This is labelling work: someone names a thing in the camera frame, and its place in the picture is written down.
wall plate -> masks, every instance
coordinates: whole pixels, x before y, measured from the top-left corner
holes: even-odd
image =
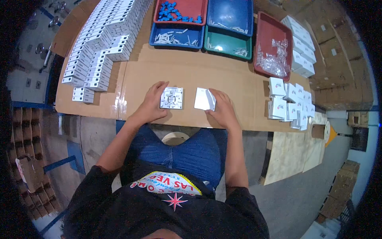
[[[160,98],[163,109],[182,109],[183,88],[166,87]]]

blue tray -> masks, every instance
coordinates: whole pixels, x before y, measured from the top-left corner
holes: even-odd
[[[209,0],[207,25],[251,37],[253,35],[253,0]],[[247,33],[230,29],[230,27],[240,27],[247,30]]]
[[[178,34],[176,32],[183,32],[185,29],[188,29],[185,33]],[[190,43],[194,40],[197,40],[197,46],[194,45],[181,45],[181,44],[162,44],[154,43],[155,38],[158,34],[172,34],[170,37],[175,37],[176,40],[180,43],[187,43],[188,38]],[[149,44],[152,46],[161,46],[161,47],[187,47],[193,49],[201,49],[203,47],[203,36],[204,36],[204,26],[193,26],[186,24],[152,24],[151,35]]]

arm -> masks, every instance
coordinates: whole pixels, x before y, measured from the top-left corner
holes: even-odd
[[[248,174],[244,161],[243,136],[232,101],[227,94],[209,89],[216,98],[215,111],[207,110],[222,127],[227,129],[227,156],[225,159],[225,185],[227,197],[236,187],[248,188]]]
[[[131,141],[142,125],[167,115],[166,109],[159,108],[160,96],[167,86],[168,82],[160,81],[148,90],[143,103],[126,120],[121,130],[96,163],[103,172],[113,172],[123,166]]]

clear plastic part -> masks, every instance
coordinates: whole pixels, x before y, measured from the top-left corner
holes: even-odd
[[[284,78],[290,72],[290,67],[286,62],[288,41],[286,39],[282,41],[272,39],[272,47],[277,47],[277,55],[266,53],[264,57],[264,53],[261,51],[260,45],[258,45],[256,65],[260,65],[268,73]]]

concrete floor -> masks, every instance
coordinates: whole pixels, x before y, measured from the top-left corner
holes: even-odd
[[[330,120],[338,133],[351,133],[345,119]],[[86,172],[97,162],[100,155],[115,136],[115,120],[93,117],[66,117],[66,133],[57,134],[57,116],[44,112],[43,147],[47,163],[67,157],[66,140],[82,143]],[[194,134],[198,128],[152,125],[162,138],[169,132],[181,131]],[[350,138],[337,137],[326,148],[319,166],[266,186],[258,184],[265,158],[267,132],[243,132],[244,155],[249,176],[250,192],[256,196],[260,210],[268,223],[271,238],[300,238],[312,224],[320,209],[333,178],[348,156]],[[84,178],[64,165],[49,172],[58,199],[64,208],[77,186]],[[113,191],[121,186],[117,177]],[[216,199],[225,200],[224,178],[216,190]]]

